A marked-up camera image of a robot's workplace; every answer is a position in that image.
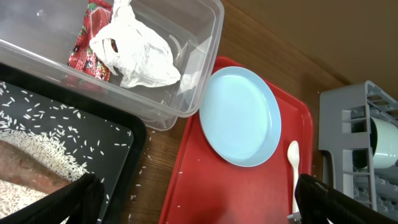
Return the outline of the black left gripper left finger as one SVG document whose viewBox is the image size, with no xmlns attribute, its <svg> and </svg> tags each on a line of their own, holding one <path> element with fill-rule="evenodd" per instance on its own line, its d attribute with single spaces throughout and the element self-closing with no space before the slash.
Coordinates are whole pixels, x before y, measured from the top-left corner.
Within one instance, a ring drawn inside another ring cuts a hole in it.
<svg viewBox="0 0 398 224">
<path fill-rule="evenodd" d="M 37 202 L 1 219 L 1 224 L 96 224 L 104 199 L 104 184 L 84 174 Z"/>
</svg>

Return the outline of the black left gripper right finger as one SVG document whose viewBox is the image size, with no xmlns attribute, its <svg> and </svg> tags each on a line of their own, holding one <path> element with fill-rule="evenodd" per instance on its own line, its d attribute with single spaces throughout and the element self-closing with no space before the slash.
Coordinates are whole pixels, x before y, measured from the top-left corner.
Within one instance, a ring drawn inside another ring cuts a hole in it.
<svg viewBox="0 0 398 224">
<path fill-rule="evenodd" d="M 302 224 L 395 224 L 308 174 L 300 174 L 295 198 Z"/>
</svg>

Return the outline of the white plastic spoon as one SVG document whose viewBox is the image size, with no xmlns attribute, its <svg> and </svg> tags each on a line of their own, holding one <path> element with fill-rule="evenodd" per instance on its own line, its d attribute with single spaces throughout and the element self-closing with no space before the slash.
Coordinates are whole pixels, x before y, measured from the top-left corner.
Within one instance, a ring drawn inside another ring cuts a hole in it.
<svg viewBox="0 0 398 224">
<path fill-rule="evenodd" d="M 292 213 L 299 211 L 297 201 L 295 198 L 295 189 L 299 178 L 299 164 L 300 164 L 300 152 L 299 144 L 297 141 L 292 141 L 287 150 L 287 158 L 292 167 L 293 178 L 292 178 Z"/>
</svg>

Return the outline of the rice grains heap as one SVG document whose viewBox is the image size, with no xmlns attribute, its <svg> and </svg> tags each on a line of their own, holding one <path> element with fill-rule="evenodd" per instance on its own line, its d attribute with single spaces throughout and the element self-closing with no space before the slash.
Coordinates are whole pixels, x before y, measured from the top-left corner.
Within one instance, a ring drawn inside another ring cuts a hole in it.
<svg viewBox="0 0 398 224">
<path fill-rule="evenodd" d="M 1 82 L 1 139 L 69 181 L 96 174 L 104 184 L 97 219 L 103 223 L 134 136 L 130 128 Z"/>
</svg>

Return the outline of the brown sweet potato piece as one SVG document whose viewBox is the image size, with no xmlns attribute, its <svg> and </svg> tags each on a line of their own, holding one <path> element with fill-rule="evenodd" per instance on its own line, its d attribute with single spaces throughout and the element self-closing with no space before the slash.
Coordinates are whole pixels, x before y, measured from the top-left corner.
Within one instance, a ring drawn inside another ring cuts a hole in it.
<svg viewBox="0 0 398 224">
<path fill-rule="evenodd" d="M 71 183 L 6 141 L 1 141 L 1 180 L 46 194 Z"/>
</svg>

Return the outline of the green bowl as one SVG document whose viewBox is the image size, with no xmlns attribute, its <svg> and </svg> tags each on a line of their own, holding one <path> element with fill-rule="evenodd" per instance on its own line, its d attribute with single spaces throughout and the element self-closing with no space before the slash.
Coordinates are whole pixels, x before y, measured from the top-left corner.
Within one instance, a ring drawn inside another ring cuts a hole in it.
<svg viewBox="0 0 398 224">
<path fill-rule="evenodd" d="M 375 169 L 387 169 L 397 162 L 397 127 L 371 118 L 371 147 Z"/>
</svg>

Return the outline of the light blue plate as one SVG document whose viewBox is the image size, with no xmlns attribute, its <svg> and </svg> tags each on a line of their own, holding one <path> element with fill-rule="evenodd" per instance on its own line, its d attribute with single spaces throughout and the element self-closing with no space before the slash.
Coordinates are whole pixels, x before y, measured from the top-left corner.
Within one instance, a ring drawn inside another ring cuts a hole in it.
<svg viewBox="0 0 398 224">
<path fill-rule="evenodd" d="M 261 165 L 279 145 L 282 119 L 276 97 L 246 68 L 225 67 L 212 74 L 199 117 L 210 146 L 236 166 Z"/>
</svg>

